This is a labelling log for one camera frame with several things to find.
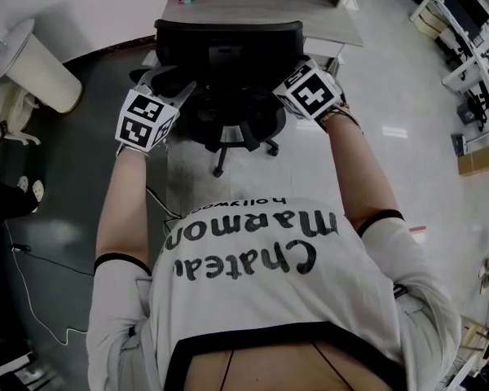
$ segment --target office chair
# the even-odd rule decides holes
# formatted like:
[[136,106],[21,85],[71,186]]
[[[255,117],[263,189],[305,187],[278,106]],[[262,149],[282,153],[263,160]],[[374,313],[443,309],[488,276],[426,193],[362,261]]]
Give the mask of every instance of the office chair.
[[[181,24],[157,20],[156,54],[163,66],[176,65],[162,74],[153,91],[174,92],[183,83],[197,88],[181,108],[177,129],[205,145],[221,149],[214,176],[222,175],[227,150],[249,151],[267,143],[277,156],[272,139],[284,128],[282,103],[272,91],[289,77],[303,54],[302,23],[287,24]],[[227,141],[234,131],[238,140]]]

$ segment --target wooden desk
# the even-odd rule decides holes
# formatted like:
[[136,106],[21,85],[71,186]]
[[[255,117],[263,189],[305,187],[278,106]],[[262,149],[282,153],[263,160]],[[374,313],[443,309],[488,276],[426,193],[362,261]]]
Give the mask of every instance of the wooden desk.
[[162,19],[183,23],[274,24],[300,20],[305,37],[363,46],[350,13],[329,0],[195,0],[167,2]]

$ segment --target desk leg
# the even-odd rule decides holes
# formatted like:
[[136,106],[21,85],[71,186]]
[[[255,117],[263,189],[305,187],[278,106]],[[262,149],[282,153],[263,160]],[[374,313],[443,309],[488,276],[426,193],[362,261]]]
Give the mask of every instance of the desk leg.
[[418,15],[421,13],[421,11],[424,10],[424,8],[430,4],[430,1],[431,0],[423,0],[422,3],[420,4],[419,7],[416,8],[416,10],[413,12],[413,14],[409,17],[409,20],[411,22],[414,22],[416,20],[416,18],[418,17]]
[[458,67],[455,71],[453,71],[451,74],[449,74],[447,77],[444,77],[442,79],[442,84],[445,86],[447,83],[452,80],[454,77],[458,77],[460,74],[462,74],[467,68],[469,68],[471,65],[474,64],[475,58],[474,55],[467,59],[460,67]]

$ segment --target computer monitor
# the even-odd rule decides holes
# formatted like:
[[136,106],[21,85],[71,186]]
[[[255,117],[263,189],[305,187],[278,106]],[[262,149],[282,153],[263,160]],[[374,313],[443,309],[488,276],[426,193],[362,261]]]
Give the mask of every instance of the computer monitor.
[[469,17],[479,29],[489,20],[489,13],[478,0],[457,0],[458,3],[467,11]]
[[304,55],[302,23],[188,24],[157,20],[161,65],[178,65],[198,84],[273,90]]

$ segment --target white cube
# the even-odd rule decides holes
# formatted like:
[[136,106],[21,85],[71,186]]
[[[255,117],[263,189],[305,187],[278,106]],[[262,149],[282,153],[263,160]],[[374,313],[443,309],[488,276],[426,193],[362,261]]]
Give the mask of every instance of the white cube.
[[273,93],[297,119],[313,120],[341,99],[342,91],[333,77],[313,59],[299,64],[298,70]]
[[170,132],[179,110],[152,95],[129,90],[117,122],[116,140],[149,152]]

